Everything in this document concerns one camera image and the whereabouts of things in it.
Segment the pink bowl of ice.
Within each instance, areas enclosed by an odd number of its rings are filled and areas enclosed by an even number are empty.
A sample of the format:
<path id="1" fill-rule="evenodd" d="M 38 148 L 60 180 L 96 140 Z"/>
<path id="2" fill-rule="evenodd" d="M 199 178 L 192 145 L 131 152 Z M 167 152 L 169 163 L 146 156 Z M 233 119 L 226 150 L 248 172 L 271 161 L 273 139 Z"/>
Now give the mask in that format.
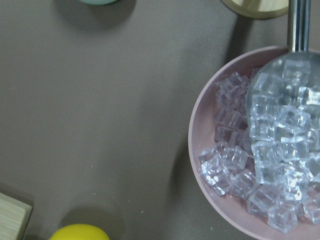
<path id="1" fill-rule="evenodd" d="M 277 57 L 287 53 L 285 47 L 268 46 L 244 53 L 228 62 L 208 81 L 199 94 L 189 122 L 188 152 L 195 179 L 215 211 L 240 232 L 257 240 L 318 240 L 320 227 L 304 221 L 295 226 L 289 233 L 282 233 L 267 224 L 267 221 L 247 212 L 245 202 L 236 196 L 218 195 L 202 176 L 202 159 L 205 153 L 208 159 L 221 159 L 226 142 L 215 140 L 217 123 L 214 119 L 220 110 L 216 93 L 220 87 L 218 82 L 234 72 L 249 76 L 253 68 L 266 65 Z"/>

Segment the wooden mug tree stand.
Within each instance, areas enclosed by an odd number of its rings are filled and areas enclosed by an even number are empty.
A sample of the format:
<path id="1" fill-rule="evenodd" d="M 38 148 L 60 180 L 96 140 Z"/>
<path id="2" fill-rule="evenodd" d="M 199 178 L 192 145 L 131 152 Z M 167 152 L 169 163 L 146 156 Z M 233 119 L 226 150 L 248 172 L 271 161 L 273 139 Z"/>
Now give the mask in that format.
<path id="1" fill-rule="evenodd" d="M 233 12 L 252 19 L 272 19 L 288 13 L 288 0 L 222 0 Z"/>

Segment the light green bowl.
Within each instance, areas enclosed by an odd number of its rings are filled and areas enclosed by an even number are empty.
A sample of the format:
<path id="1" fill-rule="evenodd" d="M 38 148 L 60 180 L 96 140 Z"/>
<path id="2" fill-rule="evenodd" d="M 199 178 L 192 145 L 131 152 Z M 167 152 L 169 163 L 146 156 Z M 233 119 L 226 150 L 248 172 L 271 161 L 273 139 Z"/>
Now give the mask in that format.
<path id="1" fill-rule="evenodd" d="M 102 6 L 102 5 L 108 5 L 108 4 L 114 3 L 117 0 L 79 0 L 79 1 L 88 5 Z"/>

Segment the steel ice scoop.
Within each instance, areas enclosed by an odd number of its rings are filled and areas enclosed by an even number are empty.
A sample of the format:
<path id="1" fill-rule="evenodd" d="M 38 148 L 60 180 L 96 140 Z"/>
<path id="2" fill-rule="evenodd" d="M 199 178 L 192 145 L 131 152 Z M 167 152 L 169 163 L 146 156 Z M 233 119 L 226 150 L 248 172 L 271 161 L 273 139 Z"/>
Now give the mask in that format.
<path id="1" fill-rule="evenodd" d="M 249 86 L 249 135 L 262 183 L 320 180 L 320 55 L 309 51 L 310 8 L 308 0 L 289 2 L 288 52 Z"/>

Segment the upper whole yellow lemon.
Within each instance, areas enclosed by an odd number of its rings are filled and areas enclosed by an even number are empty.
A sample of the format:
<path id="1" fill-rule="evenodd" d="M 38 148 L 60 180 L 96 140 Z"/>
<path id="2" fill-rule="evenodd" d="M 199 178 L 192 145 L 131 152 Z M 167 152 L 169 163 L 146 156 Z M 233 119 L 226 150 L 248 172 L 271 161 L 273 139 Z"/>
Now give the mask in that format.
<path id="1" fill-rule="evenodd" d="M 110 240 L 99 227 L 90 224 L 71 224 L 57 230 L 50 240 Z"/>

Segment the wooden cutting board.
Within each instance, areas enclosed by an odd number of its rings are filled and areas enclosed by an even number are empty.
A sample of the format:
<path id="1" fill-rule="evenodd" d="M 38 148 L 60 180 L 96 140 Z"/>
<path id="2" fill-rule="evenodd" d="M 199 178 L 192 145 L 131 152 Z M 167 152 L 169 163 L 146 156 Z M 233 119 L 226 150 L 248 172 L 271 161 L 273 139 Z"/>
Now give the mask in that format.
<path id="1" fill-rule="evenodd" d="M 33 207 L 3 193 L 0 194 L 0 239 L 21 240 Z"/>

